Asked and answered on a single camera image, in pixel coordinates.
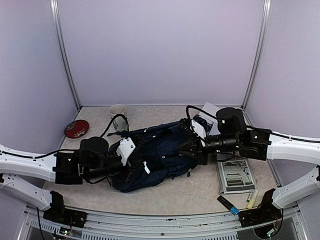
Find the white barcode booklet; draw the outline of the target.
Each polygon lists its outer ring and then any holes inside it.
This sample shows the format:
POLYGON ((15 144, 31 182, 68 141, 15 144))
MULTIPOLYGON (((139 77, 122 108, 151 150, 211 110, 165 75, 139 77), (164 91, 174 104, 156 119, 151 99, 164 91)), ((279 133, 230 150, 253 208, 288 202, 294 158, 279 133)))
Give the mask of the white barcode booklet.
MULTIPOLYGON (((215 117, 216 114, 217 114, 217 112, 220 110, 220 108, 219 108, 218 106, 216 106, 216 105, 213 105, 213 104, 211 104, 211 103, 209 103, 209 102, 206 102, 206 103, 204 104, 204 106, 202 107, 202 110, 205 111, 206 113, 208 113, 208 114, 210 114, 210 115, 212 115, 212 116, 215 117)), ((209 115, 207 115, 207 114, 205 114, 205 113, 203 113, 203 112, 199 112, 199 116, 200 116, 202 119, 205 119, 206 122, 207 122, 214 130, 218 130, 218 121, 217 121, 215 118, 213 118, 213 117, 211 117, 211 116, 209 116, 209 115)))

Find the navy blue student backpack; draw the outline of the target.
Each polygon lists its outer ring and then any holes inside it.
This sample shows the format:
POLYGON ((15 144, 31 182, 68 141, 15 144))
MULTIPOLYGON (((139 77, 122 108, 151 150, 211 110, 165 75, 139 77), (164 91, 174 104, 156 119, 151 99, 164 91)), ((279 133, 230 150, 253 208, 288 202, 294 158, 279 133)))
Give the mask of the navy blue student backpack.
MULTIPOLYGON (((195 117, 198 123, 208 131, 207 122, 195 117)), ((199 164, 187 156, 178 154, 176 147, 186 140, 186 135, 180 130, 180 121, 160 124, 148 128, 118 132, 122 138, 131 138, 135 144, 139 140, 148 142, 148 161, 136 171, 130 180, 126 180, 126 168, 120 173, 110 176, 114 189, 129 193, 138 189, 154 187, 165 179, 174 179, 181 175, 189 175, 199 164)))

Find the yellow highlighter marker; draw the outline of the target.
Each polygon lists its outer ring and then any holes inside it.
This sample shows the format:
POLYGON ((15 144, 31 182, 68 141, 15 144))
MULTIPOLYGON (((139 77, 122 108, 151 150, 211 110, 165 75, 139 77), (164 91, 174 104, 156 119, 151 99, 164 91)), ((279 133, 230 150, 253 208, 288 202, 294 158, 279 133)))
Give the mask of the yellow highlighter marker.
POLYGON ((247 207, 246 207, 248 210, 251 210, 251 209, 254 207, 256 198, 257 198, 256 195, 253 195, 253 196, 250 198, 250 200, 249 200, 249 202, 248 202, 248 204, 247 204, 247 207))

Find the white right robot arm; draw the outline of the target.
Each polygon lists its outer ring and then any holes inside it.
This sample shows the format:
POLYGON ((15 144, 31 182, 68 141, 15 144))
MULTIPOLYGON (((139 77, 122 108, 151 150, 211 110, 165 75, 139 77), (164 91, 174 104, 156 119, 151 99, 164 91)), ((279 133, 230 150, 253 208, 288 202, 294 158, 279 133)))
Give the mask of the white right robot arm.
POLYGON ((225 107, 216 112, 219 134, 207 135, 204 126, 191 117, 180 120, 180 127, 189 135, 187 141, 177 146, 179 154, 206 165, 208 155, 239 153, 254 160, 291 160, 311 163, 315 167, 306 175, 263 195, 255 209, 238 213, 243 228, 275 221, 284 216, 287 205, 303 199, 320 189, 320 140, 282 134, 270 129, 246 124, 243 112, 225 107))

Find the right aluminium frame post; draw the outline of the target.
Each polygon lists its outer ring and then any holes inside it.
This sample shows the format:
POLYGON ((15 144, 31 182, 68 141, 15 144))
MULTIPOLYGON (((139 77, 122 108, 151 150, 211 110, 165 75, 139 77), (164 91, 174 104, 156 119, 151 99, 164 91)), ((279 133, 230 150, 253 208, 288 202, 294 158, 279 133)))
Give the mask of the right aluminium frame post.
POLYGON ((253 59, 253 64, 252 68, 250 71, 250 76, 249 76, 249 82, 245 91, 245 95, 242 101, 241 108, 244 112, 247 111, 249 102, 254 90, 254 85, 256 82, 258 70, 259 70, 259 65, 261 62, 261 57, 262 57, 262 52, 263 52, 263 47, 264 47, 264 42, 265 42, 265 37, 267 33, 267 28, 268 28, 268 22, 269 22, 269 17, 270 17, 270 12, 271 12, 271 5, 272 1, 271 0, 264 0, 263 1, 263 9, 262 9, 262 15, 261 15, 261 21, 260 21, 260 27, 259 27, 259 33, 258 33, 258 40, 257 40, 257 45, 255 49, 255 54, 254 54, 254 59, 253 59))

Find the aluminium frame post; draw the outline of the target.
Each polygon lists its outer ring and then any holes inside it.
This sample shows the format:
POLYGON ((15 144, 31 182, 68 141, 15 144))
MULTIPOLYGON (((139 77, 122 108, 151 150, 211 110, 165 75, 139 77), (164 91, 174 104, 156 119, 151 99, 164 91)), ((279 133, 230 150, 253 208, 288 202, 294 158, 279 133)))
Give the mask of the aluminium frame post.
POLYGON ((71 97, 74 103, 74 107, 77 112, 80 112, 82 105, 76 90, 76 85, 73 80, 72 76, 72 71, 67 55, 67 49, 64 41, 64 35, 63 35, 63 28, 62 28, 62 23, 60 19, 60 11, 59 11, 59 3, 57 0, 50 0, 50 8, 51 8, 51 14, 53 18, 53 24, 55 28, 55 33, 57 37, 57 42, 58 42, 58 48, 59 48, 59 53, 61 56, 62 64, 63 64, 63 69, 66 75, 67 79, 67 84, 71 93, 71 97))
POLYGON ((263 47, 264 47, 264 42, 265 42, 265 37, 267 33, 267 28, 268 28, 268 22, 269 22, 269 17, 270 17, 270 12, 271 12, 271 5, 272 1, 271 0, 264 0, 263 1, 263 9, 262 9, 262 15, 261 15, 261 21, 260 21, 260 27, 259 27, 259 33, 258 33, 258 40, 257 40, 257 45, 255 49, 255 54, 254 54, 254 59, 253 59, 253 64, 252 68, 250 71, 250 76, 249 76, 249 82, 245 91, 245 95, 242 101, 241 108, 244 112, 247 111, 249 102, 254 90, 254 85, 256 82, 258 70, 259 70, 259 65, 261 62, 261 57, 262 57, 262 52, 263 52, 263 47))

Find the left aluminium frame post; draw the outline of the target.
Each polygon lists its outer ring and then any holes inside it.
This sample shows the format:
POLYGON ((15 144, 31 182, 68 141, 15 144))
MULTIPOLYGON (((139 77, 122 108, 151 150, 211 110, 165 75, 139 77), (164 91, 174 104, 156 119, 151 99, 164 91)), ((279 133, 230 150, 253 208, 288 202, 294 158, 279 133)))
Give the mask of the left aluminium frame post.
POLYGON ((74 107, 77 112, 80 112, 82 105, 76 90, 76 85, 73 80, 72 76, 72 71, 67 55, 67 49, 64 41, 64 35, 63 35, 63 28, 62 28, 62 23, 60 19, 60 11, 59 11, 59 3, 57 0, 50 0, 50 8, 51 8, 51 14, 53 18, 53 24, 55 28, 55 33, 57 37, 57 42, 58 42, 58 48, 59 48, 59 53, 61 56, 62 64, 63 64, 63 69, 66 75, 67 79, 67 84, 71 93, 71 97, 74 103, 74 107))

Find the black blue highlighter marker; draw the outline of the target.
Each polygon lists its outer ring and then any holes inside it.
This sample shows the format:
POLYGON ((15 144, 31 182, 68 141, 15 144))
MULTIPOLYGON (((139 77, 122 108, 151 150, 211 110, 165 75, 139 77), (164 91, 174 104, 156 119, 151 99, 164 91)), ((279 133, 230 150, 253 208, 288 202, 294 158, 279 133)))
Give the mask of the black blue highlighter marker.
POLYGON ((226 198, 224 198, 222 195, 220 195, 217 200, 225 207, 227 208, 233 215, 238 215, 239 210, 231 203, 229 202, 226 198))

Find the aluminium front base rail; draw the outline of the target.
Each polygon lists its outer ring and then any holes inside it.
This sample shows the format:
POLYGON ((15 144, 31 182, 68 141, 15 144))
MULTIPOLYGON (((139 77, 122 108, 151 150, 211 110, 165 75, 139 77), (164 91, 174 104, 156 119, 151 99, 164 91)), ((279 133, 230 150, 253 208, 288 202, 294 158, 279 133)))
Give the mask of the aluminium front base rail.
POLYGON ((86 210, 83 227, 37 218, 37 211, 27 206, 22 215, 17 240, 252 240, 257 226, 242 227, 238 216, 230 212, 196 215, 132 215, 86 210))

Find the white green-tip pen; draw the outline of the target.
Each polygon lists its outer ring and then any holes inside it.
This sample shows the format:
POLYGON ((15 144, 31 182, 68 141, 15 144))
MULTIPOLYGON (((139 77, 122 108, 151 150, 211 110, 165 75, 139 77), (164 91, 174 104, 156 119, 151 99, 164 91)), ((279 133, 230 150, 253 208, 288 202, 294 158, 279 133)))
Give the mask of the white green-tip pen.
POLYGON ((259 193, 258 189, 254 190, 253 192, 250 192, 249 196, 246 199, 246 202, 249 203, 251 201, 251 199, 256 198, 258 193, 259 193))

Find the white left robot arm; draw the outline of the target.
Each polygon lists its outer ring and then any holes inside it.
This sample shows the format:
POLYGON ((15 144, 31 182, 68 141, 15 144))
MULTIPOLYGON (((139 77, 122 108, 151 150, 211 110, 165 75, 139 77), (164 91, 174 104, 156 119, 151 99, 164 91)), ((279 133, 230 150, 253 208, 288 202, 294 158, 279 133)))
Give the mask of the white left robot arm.
POLYGON ((103 137, 80 142, 79 149, 60 149, 43 155, 0 147, 0 187, 43 211, 43 218, 70 227, 83 228, 87 213, 65 207, 63 196, 56 191, 38 188, 21 176, 42 179, 57 185, 97 184, 119 176, 127 182, 137 168, 147 171, 147 160, 136 155, 131 138, 123 138, 109 153, 103 137))

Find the white floral paper cup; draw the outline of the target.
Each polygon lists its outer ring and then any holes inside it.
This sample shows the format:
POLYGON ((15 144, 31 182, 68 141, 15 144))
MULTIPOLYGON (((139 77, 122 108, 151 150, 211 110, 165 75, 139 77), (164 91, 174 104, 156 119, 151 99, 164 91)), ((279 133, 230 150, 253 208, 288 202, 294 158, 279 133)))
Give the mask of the white floral paper cup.
POLYGON ((115 129, 116 132, 122 132, 122 131, 127 131, 128 130, 128 124, 126 122, 126 120, 122 117, 127 117, 126 116, 126 111, 127 111, 127 107, 123 104, 115 104, 112 105, 109 108, 109 114, 111 119, 114 118, 115 116, 117 116, 114 121, 113 121, 113 127, 115 129))

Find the grey ianra book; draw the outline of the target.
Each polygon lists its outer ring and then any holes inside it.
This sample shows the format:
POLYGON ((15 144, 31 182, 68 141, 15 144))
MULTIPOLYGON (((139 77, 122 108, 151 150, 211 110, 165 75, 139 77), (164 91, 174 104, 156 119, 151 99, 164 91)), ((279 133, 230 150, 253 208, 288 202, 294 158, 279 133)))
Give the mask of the grey ianra book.
POLYGON ((252 193, 256 181, 246 158, 231 153, 216 156, 221 195, 252 193))

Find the red floral round coaster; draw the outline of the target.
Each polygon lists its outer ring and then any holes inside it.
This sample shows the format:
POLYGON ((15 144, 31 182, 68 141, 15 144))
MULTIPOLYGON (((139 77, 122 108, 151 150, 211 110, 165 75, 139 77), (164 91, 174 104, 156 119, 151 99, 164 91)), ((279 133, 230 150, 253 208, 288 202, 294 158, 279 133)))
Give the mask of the red floral round coaster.
POLYGON ((89 127, 90 125, 86 120, 74 120, 65 127, 64 135, 70 139, 80 138, 88 132, 89 127))

